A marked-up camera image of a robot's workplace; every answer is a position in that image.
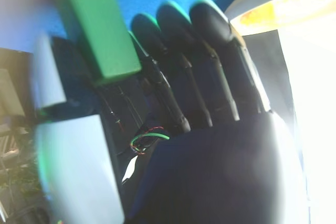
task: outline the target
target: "green block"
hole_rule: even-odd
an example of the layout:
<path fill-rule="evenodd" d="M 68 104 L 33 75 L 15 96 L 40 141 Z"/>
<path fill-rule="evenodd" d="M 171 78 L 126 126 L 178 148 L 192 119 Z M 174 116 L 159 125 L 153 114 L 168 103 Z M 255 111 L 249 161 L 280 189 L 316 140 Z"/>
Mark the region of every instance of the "green block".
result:
<path fill-rule="evenodd" d="M 141 70 L 117 0 L 57 0 L 68 34 L 97 84 L 121 80 Z"/>

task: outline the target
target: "green rectangular block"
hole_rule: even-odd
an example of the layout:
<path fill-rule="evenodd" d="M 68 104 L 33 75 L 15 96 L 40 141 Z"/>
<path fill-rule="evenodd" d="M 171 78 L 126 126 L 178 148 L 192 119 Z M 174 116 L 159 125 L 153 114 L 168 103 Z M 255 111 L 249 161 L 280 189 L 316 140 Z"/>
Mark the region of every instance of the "green rectangular block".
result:
<path fill-rule="evenodd" d="M 88 63 L 97 84 L 141 70 L 117 0 L 57 0 L 68 38 Z"/>

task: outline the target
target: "green wooden block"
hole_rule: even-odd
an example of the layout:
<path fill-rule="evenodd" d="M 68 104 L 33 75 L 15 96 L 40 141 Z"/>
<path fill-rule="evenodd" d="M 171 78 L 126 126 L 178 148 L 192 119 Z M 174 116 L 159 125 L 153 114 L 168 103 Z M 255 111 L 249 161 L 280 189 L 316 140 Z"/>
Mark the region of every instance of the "green wooden block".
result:
<path fill-rule="evenodd" d="M 97 84 L 141 70 L 117 0 L 57 0 L 68 37 L 81 51 Z"/>

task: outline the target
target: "green wire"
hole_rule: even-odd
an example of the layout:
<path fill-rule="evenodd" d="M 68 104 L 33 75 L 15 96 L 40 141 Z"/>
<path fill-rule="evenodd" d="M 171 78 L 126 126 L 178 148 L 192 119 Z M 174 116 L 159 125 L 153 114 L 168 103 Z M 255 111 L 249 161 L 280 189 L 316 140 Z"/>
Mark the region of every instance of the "green wire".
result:
<path fill-rule="evenodd" d="M 135 136 L 132 141 L 131 141 L 131 145 L 133 145 L 134 141 L 141 138 L 141 137 L 145 137 L 145 136 L 157 136 L 157 137 L 160 137 L 160 138 L 163 138 L 163 139 L 166 139 L 166 140 L 169 140 L 170 137 L 166 136 L 166 135 L 163 135 L 163 134 L 160 134 L 160 133 L 145 133 L 145 134 L 142 134 L 142 135 L 138 135 L 138 136 Z"/>

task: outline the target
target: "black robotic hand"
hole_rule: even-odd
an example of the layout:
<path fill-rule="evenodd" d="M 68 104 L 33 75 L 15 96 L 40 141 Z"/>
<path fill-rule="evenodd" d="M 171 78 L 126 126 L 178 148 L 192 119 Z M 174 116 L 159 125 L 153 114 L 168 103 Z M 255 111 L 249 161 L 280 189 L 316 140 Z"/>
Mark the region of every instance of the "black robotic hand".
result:
<path fill-rule="evenodd" d="M 134 43 L 157 118 L 177 136 L 157 144 L 129 221 L 306 223 L 293 141 L 244 40 L 209 0 L 191 8 L 191 21 L 174 3 L 157 20 L 135 16 L 142 48 Z"/>

